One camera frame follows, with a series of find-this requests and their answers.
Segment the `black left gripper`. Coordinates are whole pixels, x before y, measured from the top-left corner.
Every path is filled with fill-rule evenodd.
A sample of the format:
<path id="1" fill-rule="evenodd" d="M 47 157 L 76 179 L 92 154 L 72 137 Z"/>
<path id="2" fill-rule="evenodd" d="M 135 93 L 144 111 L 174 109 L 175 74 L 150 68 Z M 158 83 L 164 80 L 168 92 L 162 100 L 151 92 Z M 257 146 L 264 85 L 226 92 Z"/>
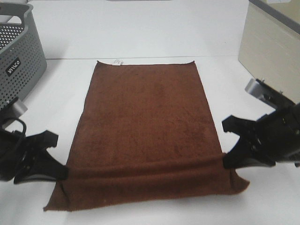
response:
<path id="1" fill-rule="evenodd" d="M 31 136 L 26 136 L 19 131 L 2 130 L 0 132 L 0 180 L 14 180 L 14 183 L 66 180 L 68 168 L 44 150 L 55 148 L 58 138 L 57 134 L 49 130 Z"/>

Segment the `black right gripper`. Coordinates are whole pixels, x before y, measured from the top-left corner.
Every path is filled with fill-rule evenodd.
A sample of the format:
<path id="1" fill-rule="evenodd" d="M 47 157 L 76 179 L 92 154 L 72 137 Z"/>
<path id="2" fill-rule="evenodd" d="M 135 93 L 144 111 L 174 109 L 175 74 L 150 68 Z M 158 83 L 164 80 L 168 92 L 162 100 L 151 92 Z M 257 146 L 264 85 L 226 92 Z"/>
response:
<path id="1" fill-rule="evenodd" d="M 273 167 L 276 162 L 300 166 L 300 104 L 275 110 L 256 121 L 230 115 L 222 127 L 224 132 L 244 139 L 224 155 L 225 169 Z M 248 141 L 255 141 L 256 146 Z"/>

